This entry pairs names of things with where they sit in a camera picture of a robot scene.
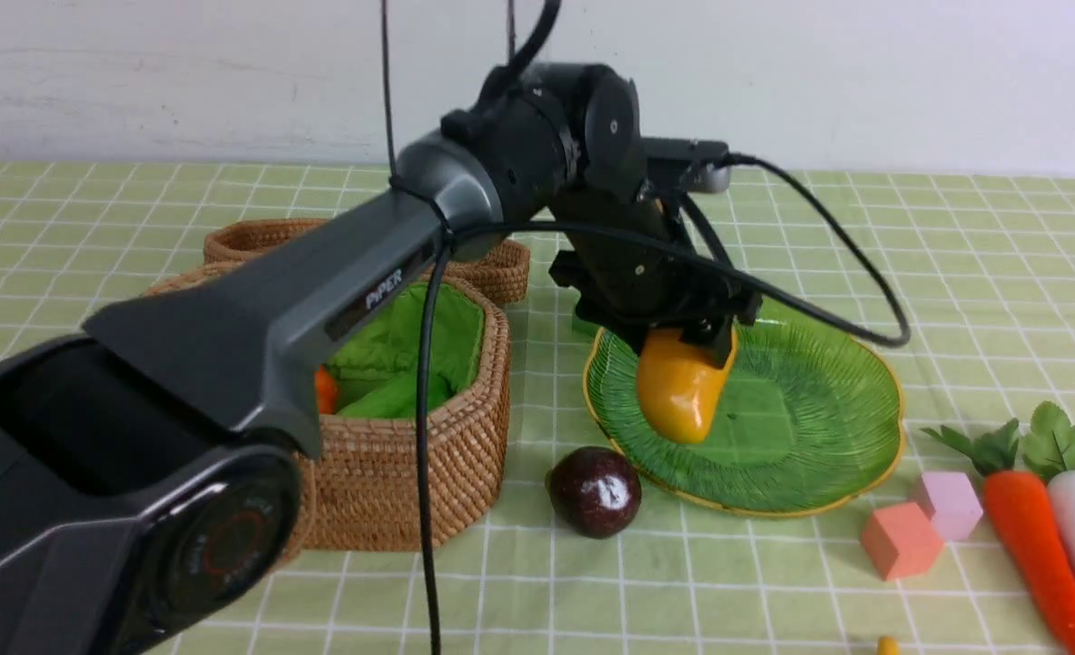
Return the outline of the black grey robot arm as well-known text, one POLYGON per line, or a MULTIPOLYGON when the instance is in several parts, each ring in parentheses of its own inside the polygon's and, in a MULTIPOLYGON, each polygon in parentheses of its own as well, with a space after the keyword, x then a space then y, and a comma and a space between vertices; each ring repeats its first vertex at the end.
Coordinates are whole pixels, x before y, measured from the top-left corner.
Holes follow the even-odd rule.
POLYGON ((139 654, 250 589, 320 453, 313 389, 359 329, 448 257, 541 210, 591 245, 561 258, 588 318, 728 359, 759 293, 700 260, 654 207, 729 161, 721 142, 640 134, 604 65, 505 65, 406 146, 387 191, 188 290, 102 307, 0 360, 0 654, 139 654))

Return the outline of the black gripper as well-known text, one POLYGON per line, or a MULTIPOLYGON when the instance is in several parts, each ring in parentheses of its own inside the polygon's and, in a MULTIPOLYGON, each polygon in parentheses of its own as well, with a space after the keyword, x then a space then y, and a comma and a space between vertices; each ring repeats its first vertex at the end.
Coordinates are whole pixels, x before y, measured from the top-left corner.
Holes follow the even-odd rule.
MULTIPOLYGON (((560 227, 582 223, 627 229, 696 252, 675 200, 666 207, 653 199, 624 204, 587 189, 556 198, 550 211, 560 227)), ((606 328, 634 353, 654 328, 675 328, 683 343, 721 370, 736 356, 736 324, 757 323, 763 298, 739 281, 616 237, 571 233, 569 241, 572 248, 559 250, 549 269, 555 285, 578 290, 575 314, 606 328)))

